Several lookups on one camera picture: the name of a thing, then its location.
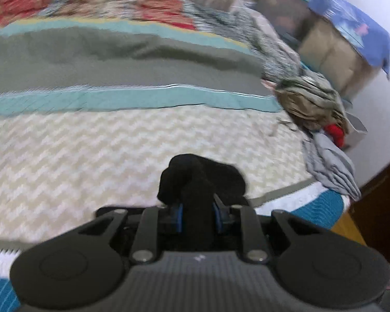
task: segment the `white zigzag fabric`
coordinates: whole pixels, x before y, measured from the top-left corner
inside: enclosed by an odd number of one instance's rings
[[[308,179],[303,133],[275,130],[278,119],[288,116],[203,105],[0,119],[0,239],[43,241],[103,205],[157,205],[181,153],[235,165],[250,198]]]

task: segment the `storage box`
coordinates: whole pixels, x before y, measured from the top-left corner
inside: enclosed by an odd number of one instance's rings
[[[300,45],[298,54],[311,70],[323,74],[342,98],[352,98],[381,70],[373,67],[322,17]]]
[[[345,136],[344,150],[355,147],[367,135],[367,129],[360,119],[350,113],[345,113],[348,120],[349,134]]]
[[[312,27],[315,16],[309,0],[257,0],[253,9],[263,14],[278,35],[293,49],[298,48]]]

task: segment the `patterned blanket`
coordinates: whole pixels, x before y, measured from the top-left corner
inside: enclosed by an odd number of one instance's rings
[[[185,0],[0,0],[0,27],[24,18],[125,18],[209,32],[245,43],[266,80],[298,76],[300,65],[244,9],[232,13]]]

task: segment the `gray ribbed surface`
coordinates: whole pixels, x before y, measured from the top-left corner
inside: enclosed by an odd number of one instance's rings
[[[77,312],[282,312],[334,311],[287,294],[262,265],[234,252],[166,252],[155,264],[134,267],[110,297]],[[39,309],[21,307],[19,312]],[[379,312],[374,305],[349,311]]]

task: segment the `gray blanket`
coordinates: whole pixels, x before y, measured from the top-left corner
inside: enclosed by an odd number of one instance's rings
[[[361,192],[354,180],[354,165],[349,157],[323,133],[303,142],[308,172],[324,186],[358,200]]]
[[[252,55],[156,35],[73,27],[0,36],[0,93],[190,84],[267,96],[261,69]]]
[[[264,79],[280,82],[299,76],[300,62],[293,60],[277,40],[265,33],[245,8],[235,8],[232,13],[227,13],[184,1],[183,10],[194,19],[198,30],[247,44],[262,63]]]

